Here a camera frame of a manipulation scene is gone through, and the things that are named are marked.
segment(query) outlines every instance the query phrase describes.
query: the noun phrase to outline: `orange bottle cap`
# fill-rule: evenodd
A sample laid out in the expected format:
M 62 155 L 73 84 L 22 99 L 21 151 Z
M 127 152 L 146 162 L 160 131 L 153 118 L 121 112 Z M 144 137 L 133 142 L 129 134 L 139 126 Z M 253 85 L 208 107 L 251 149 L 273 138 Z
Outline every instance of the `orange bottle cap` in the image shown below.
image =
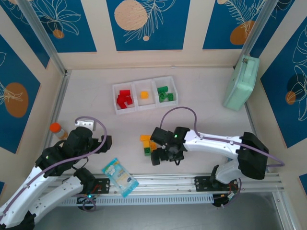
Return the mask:
M 54 122 L 50 125 L 49 129 L 53 133 L 58 133 L 61 131 L 62 127 L 58 122 Z

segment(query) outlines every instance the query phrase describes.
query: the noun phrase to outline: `green block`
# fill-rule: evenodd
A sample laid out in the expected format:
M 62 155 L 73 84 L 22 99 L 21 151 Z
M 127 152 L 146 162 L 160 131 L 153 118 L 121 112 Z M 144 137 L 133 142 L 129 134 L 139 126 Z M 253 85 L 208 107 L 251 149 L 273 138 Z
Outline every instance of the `green block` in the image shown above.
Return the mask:
M 151 152 L 150 152 L 150 148 L 144 148 L 144 154 L 145 156 L 150 156 Z
M 159 101 L 163 102 L 167 98 L 167 94 L 165 92 L 159 93 Z
M 167 92 L 167 91 L 168 91 L 167 86 L 163 86 L 163 87 L 158 88 L 158 93 Z
M 174 100 L 174 97 L 173 97 L 173 94 L 172 94 L 172 93 L 169 93 L 169 94 L 167 95 L 167 97 L 168 97 L 168 101 L 169 101 L 169 102 L 171 102 L 171 101 Z

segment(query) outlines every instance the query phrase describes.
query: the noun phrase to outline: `snack package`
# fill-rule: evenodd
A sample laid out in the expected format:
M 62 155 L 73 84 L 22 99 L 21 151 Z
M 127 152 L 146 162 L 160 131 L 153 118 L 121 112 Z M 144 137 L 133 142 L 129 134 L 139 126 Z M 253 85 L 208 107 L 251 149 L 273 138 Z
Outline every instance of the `snack package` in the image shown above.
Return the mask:
M 139 185 L 139 182 L 121 166 L 117 158 L 114 158 L 103 168 L 102 172 L 107 175 L 110 181 L 119 189 L 123 197 L 128 196 Z

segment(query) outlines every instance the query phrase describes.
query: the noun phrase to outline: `white plastic tray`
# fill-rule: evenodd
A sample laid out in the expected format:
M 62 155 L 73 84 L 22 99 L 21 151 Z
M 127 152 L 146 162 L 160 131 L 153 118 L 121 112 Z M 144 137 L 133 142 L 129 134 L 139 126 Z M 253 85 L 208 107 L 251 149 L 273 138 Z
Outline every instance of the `white plastic tray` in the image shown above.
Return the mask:
M 166 98 L 163 102 L 159 102 L 157 88 L 163 86 L 168 87 L 167 93 L 173 94 L 173 101 L 168 101 Z M 131 92 L 133 104 L 127 105 L 126 109 L 121 109 L 116 102 L 120 90 L 130 90 Z M 147 99 L 141 99 L 141 91 L 147 91 L 149 97 Z M 172 76 L 136 80 L 113 85 L 113 102 L 116 114 L 127 114 L 135 111 L 178 105 L 178 92 Z

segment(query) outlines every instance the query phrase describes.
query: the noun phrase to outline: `yellow block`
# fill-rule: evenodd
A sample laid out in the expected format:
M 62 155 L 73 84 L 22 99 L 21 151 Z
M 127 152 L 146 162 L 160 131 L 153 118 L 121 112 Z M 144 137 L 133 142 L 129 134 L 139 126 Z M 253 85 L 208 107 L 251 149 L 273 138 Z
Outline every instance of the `yellow block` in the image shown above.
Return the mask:
M 154 151 L 157 149 L 157 144 L 153 141 L 149 142 L 149 145 L 150 145 L 150 151 Z
M 149 135 L 141 135 L 140 141 L 145 141 L 145 140 L 150 140 L 150 136 Z
M 143 141 L 143 147 L 144 147 L 144 148 L 150 148 L 150 145 L 149 145 L 149 141 L 148 141 L 148 140 Z
M 147 99 L 148 98 L 148 92 L 147 91 L 142 91 L 141 92 L 141 99 Z

